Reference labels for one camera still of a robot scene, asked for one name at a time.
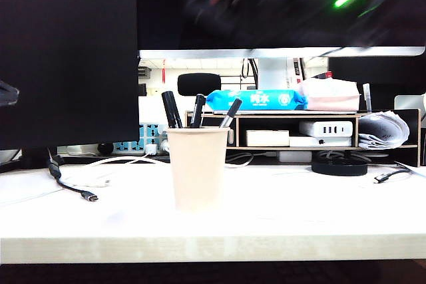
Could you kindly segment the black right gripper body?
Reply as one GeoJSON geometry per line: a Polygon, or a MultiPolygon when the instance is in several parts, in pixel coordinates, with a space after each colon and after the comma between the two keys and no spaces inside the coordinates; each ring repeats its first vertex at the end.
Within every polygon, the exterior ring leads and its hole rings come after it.
{"type": "Polygon", "coordinates": [[[262,0],[186,0],[186,37],[195,43],[275,43],[262,0]]]}

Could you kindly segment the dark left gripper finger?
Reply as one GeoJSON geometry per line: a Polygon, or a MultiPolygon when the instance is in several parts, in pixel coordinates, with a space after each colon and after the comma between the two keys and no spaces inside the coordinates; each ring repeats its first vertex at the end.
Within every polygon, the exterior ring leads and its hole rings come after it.
{"type": "Polygon", "coordinates": [[[11,106],[16,104],[19,99],[19,90],[2,80],[0,81],[0,87],[1,87],[1,96],[0,96],[1,106],[11,106]]]}

